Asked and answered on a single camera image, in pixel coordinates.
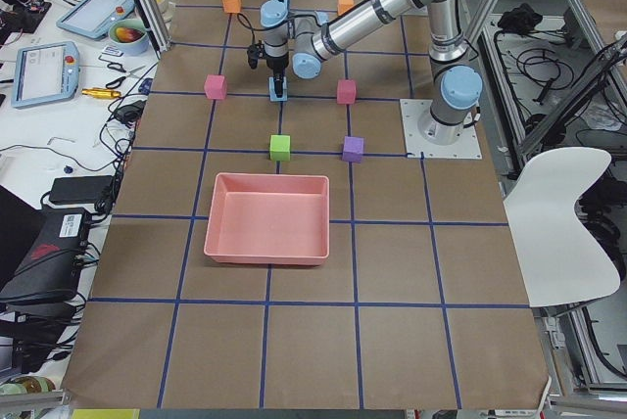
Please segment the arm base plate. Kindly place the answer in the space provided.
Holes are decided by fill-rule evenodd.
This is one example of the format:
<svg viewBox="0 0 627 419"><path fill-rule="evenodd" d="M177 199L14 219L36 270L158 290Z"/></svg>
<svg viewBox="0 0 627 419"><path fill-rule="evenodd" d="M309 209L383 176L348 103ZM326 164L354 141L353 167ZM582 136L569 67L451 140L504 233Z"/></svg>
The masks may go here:
<svg viewBox="0 0 627 419"><path fill-rule="evenodd" d="M474 116L444 125L431 115L431 100L401 99L400 111L406 156L414 159L481 160Z"/></svg>

